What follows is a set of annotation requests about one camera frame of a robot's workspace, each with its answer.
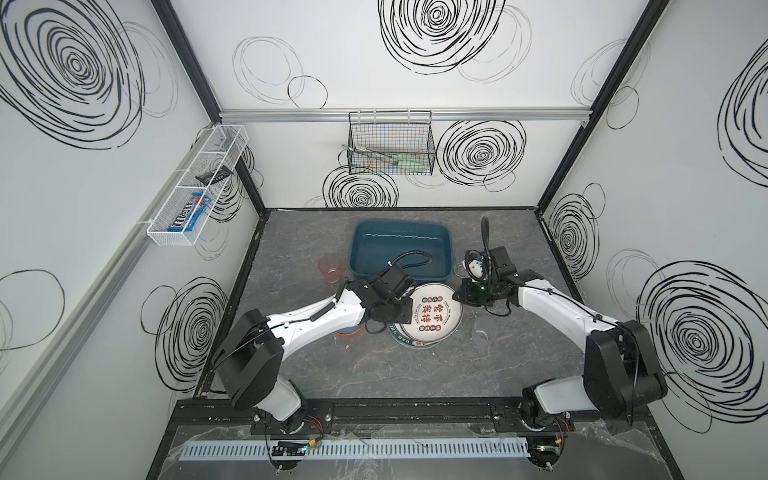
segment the black frame edge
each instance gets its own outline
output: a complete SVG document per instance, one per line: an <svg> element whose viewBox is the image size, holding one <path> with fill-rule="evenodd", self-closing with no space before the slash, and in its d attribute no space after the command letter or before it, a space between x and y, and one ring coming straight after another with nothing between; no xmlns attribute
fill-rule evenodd
<svg viewBox="0 0 768 480"><path fill-rule="evenodd" d="M540 211L543 212L546 210L552 202L552 199L554 199L555 194L567 177L568 172L571 171L571 167L573 167L573 164L587 144L592 132L602 119L603 113L611 103L614 94L616 94L616 90L618 90L621 82L624 80L624 76L631 68L637 55L640 54L640 50L645 45L645 41L656 27L659 18L661 18L670 2L671 0L650 0L646 5L643 14L640 16L640 20L632 31L632 35L629 36L627 43L624 45L624 49L621 51L619 58L611 69L611 73L608 75L605 83L603 83L603 87L600 89L600 93L598 93L598 96L594 100L589 122L586 126L580 127L578 132L576 132L576 136L565 151L565 156L563 156L563 160L558 165L558 169L554 172L554 175L552 175L552 179L549 180L549 185L547 185L544 194L538 202L538 209Z"/></svg>
<svg viewBox="0 0 768 480"><path fill-rule="evenodd" d="M549 232L549 227L547 227L547 224L544 222L544 218L541 216L541 212L536 212L536 220L538 221L538 226L541 228L541 232L544 234L544 238L547 239L547 245L549 245L549 250L552 252L554 261L556 261L560 267L560 273L563 274L565 284L568 286L568 292L571 293L571 296L574 298L574 300L578 301L579 303L584 303L584 299L581 298L581 293L578 291L578 287L576 287L576 282L571 276L571 272L568 271L568 266L565 264L565 259L560 254L558 246L555 245L552 235Z"/></svg>
<svg viewBox="0 0 768 480"><path fill-rule="evenodd" d="M168 35L170 43L174 46L174 50L176 50L176 55L178 55L181 65L187 72L190 82L192 82L192 87L197 92L200 103L208 114L208 118L214 123L220 123L221 108L219 107L219 102L216 100L216 95L214 95L214 91L205 78L203 68L200 66L200 62L197 61L192 45L190 45L187 34L184 33L184 28L181 26L174 7L170 4L170 0L151 0L151 2L157 17L163 24L163 28L165 28L165 33ZM259 217L263 217L266 214L264 201L261 195L259 195L250 172L242 162L237 162L235 171L248 193L253 208L256 209Z"/></svg>
<svg viewBox="0 0 768 480"><path fill-rule="evenodd" d="M184 29L181 27L181 22L176 15L174 7L170 4L170 0L151 0L151 2L210 121L214 123L221 122L219 102L216 101L214 91L211 90L208 80L205 78L203 69L197 61L192 45L190 45L187 34L184 33Z"/></svg>
<svg viewBox="0 0 768 480"><path fill-rule="evenodd" d="M393 211L416 211L416 212L435 212L447 210L536 210L536 207L370 207L370 208L288 208L279 207L271 210L284 212L393 212Z"/></svg>
<svg viewBox="0 0 768 480"><path fill-rule="evenodd" d="M194 391L194 398L199 398L204 394L207 394L210 390L210 384L214 380L213 371L213 359L211 353L215 352L221 343L224 341L224 337L230 332L232 324L235 320L235 314L237 313L237 307L240 305L240 299L243 297L243 291L245 290L246 283L248 282L248 276L253 268L253 261L256 258L256 252L259 250L259 244L261 243L261 237L264 233L264 227L266 222L270 218L270 212L267 211L264 217L259 218L259 223L256 225L256 229L253 231L253 236L248 244L248 250L246 250L243 263L240 265L240 271L237 272L235 278L235 284L232 287L230 298L227 301L227 308L224 310L224 315L221 318L221 322L216 331L216 336L211 343L210 350L208 350L208 357L205 360L203 371L200 373L200 380L197 382L197 387Z"/></svg>

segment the black wire basket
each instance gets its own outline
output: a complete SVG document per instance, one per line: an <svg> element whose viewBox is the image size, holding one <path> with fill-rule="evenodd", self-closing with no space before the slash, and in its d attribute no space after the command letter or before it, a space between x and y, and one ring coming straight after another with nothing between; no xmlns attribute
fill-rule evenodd
<svg viewBox="0 0 768 480"><path fill-rule="evenodd" d="M437 149L430 111L349 113L350 174L432 175Z"/></svg>

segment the metal frame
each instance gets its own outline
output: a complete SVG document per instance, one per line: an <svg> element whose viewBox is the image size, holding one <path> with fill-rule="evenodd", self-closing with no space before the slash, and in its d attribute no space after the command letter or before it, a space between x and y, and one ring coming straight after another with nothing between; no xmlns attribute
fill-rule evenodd
<svg viewBox="0 0 768 480"><path fill-rule="evenodd" d="M526 438L549 438L558 431L552 425L542 432L532 432L520 422L516 405L519 397L477 397L442 399L309 399L308 409L323 423L326 432L339 434L364 425L367 431L388 424L461 423L478 434L513 433ZM147 480L160 475L177 431L181 427L232 427L250 425L251 433L266 433L273 439L306 439L297 433L284 435L267 417L266 430L263 412L256 409L235 410L228 400L179 400L168 420L167 427L154 460L147 473ZM594 422L602 418L597 412L571 413L569 423ZM677 463L664 437L659 431L647 407L635 412L635 419L648 427L651 440L664 458L674 480L683 480Z"/></svg>
<svg viewBox="0 0 768 480"><path fill-rule="evenodd" d="M561 272L563 273L568 288L571 291L571 295L579 300L578 289L575 282L571 278L568 270L565 268L564 261L560 255L556 245L551 241L551 235L548 234L548 229L543 223L541 218L541 212L549 205L552 198L556 194L558 188L562 184L562 181L568 174L571 166L575 162L579 153L586 144L591 133L597 126L601 115L605 112L605 109L609 105L614 93L618 89L621 80L626 75L628 69L637 57L641 47L647 40L648 36L652 32L658 19L661 17L664 9L668 6L670 0L650 0L645 8L640 21L635 26L631 37L624 46L624 50L621 52L619 59L614 65L611 73L608 76L603 88L597 96L592 109L588 108L459 108L459 109L428 109L432 111L434 121L466 121L466 120L580 120L586 122L582 124L576 137L571 142L571 146L568 148L563 161L558 166L553 178L551 179L542 199L539 201L536 207L512 207L512 209L530 209L534 208L537 212L537 218L540 223L545 236L548 239L549 246L552 250L555 259L558 262ZM240 123L253 123L253 122L311 122L311 121L349 121L348 114L350 111L356 111L357 108L349 109L322 109L322 110L227 110L221 111L219 109L216 98L213 95L210 86L207 84L202 69L194 56L194 52L187 40L184 30L182 29L180 22L170 5L169 0L152 0L152 4L157 10L158 16L161 18L166 31L174 43L174 47L177 49L182 64L184 65L193 85L196 88L200 101L203 103L206 111L208 112L211 120L213 121L226 121L226 122L240 122ZM230 296L230 302L227 304L227 312L225 319L223 319L217 338L214 340L215 350L217 341L220 342L228 332L229 325L233 321L233 316L237 311L237 304L240 301L247 275L250 272L250 268L253 264L253 258L255 257L261 233L268 219L269 210L264 208L257 189L253 184L253 180L250 175L247 174L242 163L238 164L237 172L240 175L240 179L243 181L254 207L259 212L262 220L257 227L257 231L254 233L254 237L251 240L248 253L240 268L233 293ZM304 210L304 209L286 209L286 210ZM321 210L346 210L346 209L321 209ZM431 209L404 209L404 210L431 210ZM435 210L456 210L452 209L440 209ZM476 210L489 210L489 207L478 208ZM198 384L196 390L196 396L204 396L207 390L210 388L210 382L213 379L214 373L210 370L210 359L206 363L203 375ZM520 430L521 426L515 424L516 409L512 406L515 404L514 398L493 398L493 399L309 399L310 407L314 405L318 409L329 409L329 413L332 413L332 423L336 426L345 425L358 425L365 420L368 423L377 424L384 422L424 422L425 411L423 406L419 406L419 403L430 402L434 404L439 402L439 409L441 410L440 418L436 418L433 414L434 410L430 409L429 413L432 414L428 420L430 422L467 422L467 419L480 420L482 422L492 423L494 431L507 429L509 432L523 432ZM161 466L167 455L168 449L176 435L176 431L180 426L184 425L252 425L253 416L256 412L253 410L246 411L234 411L231 408L228 400L209 400L203 398L187 399L177 402L174 413L168 422L166 432L161 440L157 454L152 463L151 470L147 475L147 478L156 478L159 475ZM682 479L680 469L672 457L669 448L667 447L664 438L658 431L653 417L647 409L643 409L641 412L636 412L637 419L644 420L649 426L653 440L656 442L657 447L662 452L663 457L667 461L673 478ZM596 419L597 416L590 415L573 415L571 417L574 421L589 421L590 419ZM525 430L526 436L532 436L532 432Z"/></svg>
<svg viewBox="0 0 768 480"><path fill-rule="evenodd" d="M227 123L262 122L349 122L350 112L375 112L378 121L407 121L407 112L431 111L432 121L466 120L579 120L588 121L592 110L587 107L542 108L410 108L392 111L391 108L323 108L323 109L233 109L221 111L222 121Z"/></svg>
<svg viewBox="0 0 768 480"><path fill-rule="evenodd" d="M224 310L224 315L219 323L219 328L216 331L216 336L211 343L211 352L215 352L221 346L224 341L224 337L230 332L232 324L235 320L235 314L237 313L237 307L240 305L240 298L243 296L246 283L248 282L248 276L253 268L253 260L256 258L256 251L259 250L259 244L261 243L261 236L264 233L264 227L266 222L270 218L270 212L267 211L264 217L259 219L259 223L256 225L256 229L253 231L253 236L250 239L248 250L246 251L243 264L240 265L240 271L235 278L235 284L232 286L232 293L230 299L227 301L227 308ZM197 388L195 388L194 396L201 397L210 390L210 384L214 380L215 371L213 370L214 360L208 356L203 365L203 370L200 373L200 378L197 380Z"/></svg>
<svg viewBox="0 0 768 480"><path fill-rule="evenodd" d="M178 169L185 170L194 159L196 147L210 136L203 132L195 145L187 152ZM151 218L176 184L171 176L141 218ZM150 243L146 222L138 222L114 253L107 266L88 289L80 303L62 323L51 343L38 360L39 368L31 371L3 409L0 419L0 471L19 442L24 438L56 386L64 377L74 358L118 294L128 275L138 263L141 254Z"/></svg>
<svg viewBox="0 0 768 480"><path fill-rule="evenodd" d="M168 38L170 38L170 43L173 44L176 49L179 61L182 66L184 66L184 70L187 72L187 76L189 76L192 86L197 92L197 96L200 98L200 103L203 104L203 108L205 108L210 121L214 123L224 121L221 117L219 102L216 100L214 91L211 89L208 80L205 78L200 62L197 61L197 57L192 50L187 34L184 33L184 28L182 28L181 22L176 15L176 11L170 4L170 0L151 1L154 10L157 13L157 17L160 18L160 21L165 28L165 32L168 35ZM264 201L261 199L256 184L253 182L253 178L250 176L248 169L242 162L237 162L235 171L248 193L253 208L256 209L259 217L264 217L266 215L266 207L264 206Z"/></svg>
<svg viewBox="0 0 768 480"><path fill-rule="evenodd" d="M632 35L629 36L627 43L624 44L624 49L619 54L619 58L616 60L614 67L611 69L611 73L603 83L603 87L600 89L600 93L594 99L592 105L592 115L589 122L579 128L576 136L574 137L571 145L565 151L563 160L558 165L558 169L552 175L552 179L549 180L549 185L544 190L544 194L538 201L537 208L543 212L547 209L552 202L555 194L557 194L563 181L568 176L568 172L571 171L574 162L578 159L579 154L584 149L584 146L589 141L592 132L597 128L598 123L603 117L603 113L611 104L616 90L621 86L621 82L629 72L637 56L640 54L640 50L645 45L646 40L650 36L651 32L656 28L656 25L664 14L672 0L650 0L645 6L643 14L640 16L640 20L634 27Z"/></svg>

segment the clear plastic cup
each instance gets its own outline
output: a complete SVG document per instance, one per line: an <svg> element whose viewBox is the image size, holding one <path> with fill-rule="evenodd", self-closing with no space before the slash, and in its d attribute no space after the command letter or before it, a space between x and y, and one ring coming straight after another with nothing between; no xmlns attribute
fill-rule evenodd
<svg viewBox="0 0 768 480"><path fill-rule="evenodd" d="M317 268L323 280L328 283L336 283L341 280L341 259L336 255L325 255L317 262Z"/></svg>
<svg viewBox="0 0 768 480"><path fill-rule="evenodd" d="M476 346L491 346L498 338L498 322L490 316L479 316L472 325L472 342Z"/></svg>

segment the aluminum rail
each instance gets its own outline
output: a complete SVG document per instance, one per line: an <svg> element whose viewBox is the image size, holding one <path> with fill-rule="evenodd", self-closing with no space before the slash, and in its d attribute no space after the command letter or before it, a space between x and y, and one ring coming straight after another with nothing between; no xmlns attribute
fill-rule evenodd
<svg viewBox="0 0 768 480"><path fill-rule="evenodd" d="M221 121L225 124L248 124L270 122L313 122L349 121L358 112L367 118L376 113L377 121L407 121L418 114L432 112L432 121L467 120L578 120L589 121L592 110L587 107L544 107L544 108L269 108L222 110Z"/></svg>
<svg viewBox="0 0 768 480"><path fill-rule="evenodd" d="M182 174L181 170L189 167L212 131L207 129L200 133L200 137L184 156L177 170L145 210L142 219L151 218L157 212L174 189ZM82 300L69 317L62 321L35 367L26 375L8 403L0 409L0 472L150 242L147 226L142 222L136 223Z"/></svg>

